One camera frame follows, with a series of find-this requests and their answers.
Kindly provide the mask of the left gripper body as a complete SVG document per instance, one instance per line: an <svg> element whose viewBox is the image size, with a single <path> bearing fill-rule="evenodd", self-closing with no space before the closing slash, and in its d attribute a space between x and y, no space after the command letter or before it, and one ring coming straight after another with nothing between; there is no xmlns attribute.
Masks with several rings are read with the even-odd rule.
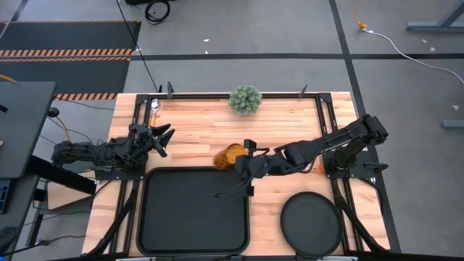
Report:
<svg viewBox="0 0 464 261"><path fill-rule="evenodd" d="M150 126L145 126L138 123L130 125L130 134L135 137L132 140L132 145L127 152L129 160L139 160L143 155L148 154L151 150L156 150L158 155L166 157L165 147L161 147L158 138L161 135L153 135Z"/></svg>

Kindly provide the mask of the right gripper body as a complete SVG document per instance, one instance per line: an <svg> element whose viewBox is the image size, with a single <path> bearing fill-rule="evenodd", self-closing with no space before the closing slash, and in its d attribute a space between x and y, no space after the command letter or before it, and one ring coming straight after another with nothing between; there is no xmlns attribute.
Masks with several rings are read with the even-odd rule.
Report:
<svg viewBox="0 0 464 261"><path fill-rule="evenodd" d="M248 150L248 155L251 157L247 166L250 176L246 178L246 195L254 196L252 181L255 178L263 178L269 172L277 170L280 162L277 156L268 155L269 148L258 148L257 143L251 139L244 140L244 147Z"/></svg>

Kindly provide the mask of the amber faceted cup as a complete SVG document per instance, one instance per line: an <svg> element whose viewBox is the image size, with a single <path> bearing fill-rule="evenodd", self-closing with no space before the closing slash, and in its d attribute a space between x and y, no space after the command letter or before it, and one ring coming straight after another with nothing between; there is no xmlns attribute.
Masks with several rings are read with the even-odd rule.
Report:
<svg viewBox="0 0 464 261"><path fill-rule="evenodd" d="M236 164L236 158L248 155L248 150L240 144L231 144L213 157L213 166L217 170L229 170Z"/></svg>

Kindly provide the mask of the orange-handled metal spoon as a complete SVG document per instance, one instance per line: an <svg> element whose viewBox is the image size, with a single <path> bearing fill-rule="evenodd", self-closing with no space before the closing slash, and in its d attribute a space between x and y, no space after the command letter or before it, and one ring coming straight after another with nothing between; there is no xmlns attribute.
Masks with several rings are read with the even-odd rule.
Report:
<svg viewBox="0 0 464 261"><path fill-rule="evenodd" d="M159 99L153 99L151 103L151 111L152 111L152 116L150 119L150 126L154 127L155 126L155 121L156 121L156 114L160 109L160 102Z"/></svg>

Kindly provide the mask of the black rectangular tray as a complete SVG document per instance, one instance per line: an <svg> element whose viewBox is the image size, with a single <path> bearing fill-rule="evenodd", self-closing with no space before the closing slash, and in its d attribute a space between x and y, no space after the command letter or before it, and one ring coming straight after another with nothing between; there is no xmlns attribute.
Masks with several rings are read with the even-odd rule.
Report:
<svg viewBox="0 0 464 261"><path fill-rule="evenodd" d="M248 246L249 200L219 197L241 182L213 167L151 170L141 196L136 244L146 256L240 254Z"/></svg>

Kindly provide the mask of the black round plate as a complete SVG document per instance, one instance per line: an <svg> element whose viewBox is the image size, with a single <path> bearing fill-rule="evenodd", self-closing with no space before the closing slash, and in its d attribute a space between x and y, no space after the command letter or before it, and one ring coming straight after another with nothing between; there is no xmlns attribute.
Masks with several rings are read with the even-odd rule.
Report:
<svg viewBox="0 0 464 261"><path fill-rule="evenodd" d="M280 227L289 246L304 257L325 257L341 243L338 211L329 199L315 192L291 196L281 210Z"/></svg>

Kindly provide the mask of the green artificial potted plant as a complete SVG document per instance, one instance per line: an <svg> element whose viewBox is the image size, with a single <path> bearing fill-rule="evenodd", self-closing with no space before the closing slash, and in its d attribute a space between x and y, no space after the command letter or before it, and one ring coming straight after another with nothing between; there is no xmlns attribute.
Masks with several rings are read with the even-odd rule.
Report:
<svg viewBox="0 0 464 261"><path fill-rule="evenodd" d="M240 116L254 115L262 102L262 94L255 86L237 86L229 96L229 107Z"/></svg>

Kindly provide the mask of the black desk top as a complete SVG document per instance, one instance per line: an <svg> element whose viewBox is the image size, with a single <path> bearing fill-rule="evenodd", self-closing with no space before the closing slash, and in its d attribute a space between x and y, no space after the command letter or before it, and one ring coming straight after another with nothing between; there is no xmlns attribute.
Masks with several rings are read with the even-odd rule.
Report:
<svg viewBox="0 0 464 261"><path fill-rule="evenodd" d="M56 88L55 82L0 82L0 179L24 175Z"/></svg>

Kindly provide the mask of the black hazard-striped floor mat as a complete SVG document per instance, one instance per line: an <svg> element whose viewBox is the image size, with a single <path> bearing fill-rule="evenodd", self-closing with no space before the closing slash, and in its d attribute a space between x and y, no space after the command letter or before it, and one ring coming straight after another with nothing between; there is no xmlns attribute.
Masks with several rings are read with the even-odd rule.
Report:
<svg viewBox="0 0 464 261"><path fill-rule="evenodd" d="M113 100L124 91L141 21L14 21L0 29L0 75L55 82L56 99Z"/></svg>

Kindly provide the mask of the dark grey side desk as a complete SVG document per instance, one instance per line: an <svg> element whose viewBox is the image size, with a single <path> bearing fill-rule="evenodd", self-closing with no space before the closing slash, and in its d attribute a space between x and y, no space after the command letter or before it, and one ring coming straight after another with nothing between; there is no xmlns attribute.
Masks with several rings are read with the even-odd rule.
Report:
<svg viewBox="0 0 464 261"><path fill-rule="evenodd" d="M34 175L24 176L13 182L7 212L0 214L0 245L4 242L9 243L4 249L5 253L12 252L16 248L37 185L38 177Z"/></svg>

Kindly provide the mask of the black aluminium table frame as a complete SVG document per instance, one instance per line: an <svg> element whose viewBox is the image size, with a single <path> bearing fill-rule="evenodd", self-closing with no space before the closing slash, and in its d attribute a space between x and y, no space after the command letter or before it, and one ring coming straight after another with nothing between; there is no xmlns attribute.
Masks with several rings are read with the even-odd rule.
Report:
<svg viewBox="0 0 464 261"><path fill-rule="evenodd" d="M325 92L331 95L337 127L341 128L357 117L350 92ZM133 121L139 94L119 94L113 112L109 137L126 136ZM280 146L292 141L321 136L316 98L318 93L264 93L258 113L252 117L236 116L228 106L227 93L177 93L172 99L161 98L161 110L156 124L170 123L175 131L167 147L167 157L152 152L146 169L156 167L210 166L213 156L233 143L254 139L260 147ZM295 251L284 240L279 216L283 203L300 191L314 191L333 200L331 183L318 174L318 160L308 174L269 177L253 182L254 196L250 199L250 241L242 252L246 256L294 256ZM122 181L112 181L93 202L86 237L81 253L90 252L107 232L115 219L119 195L127 199L132 181L121 191ZM391 249L377 191L358 179L350 178L352 198L357 216L373 238Z"/></svg>

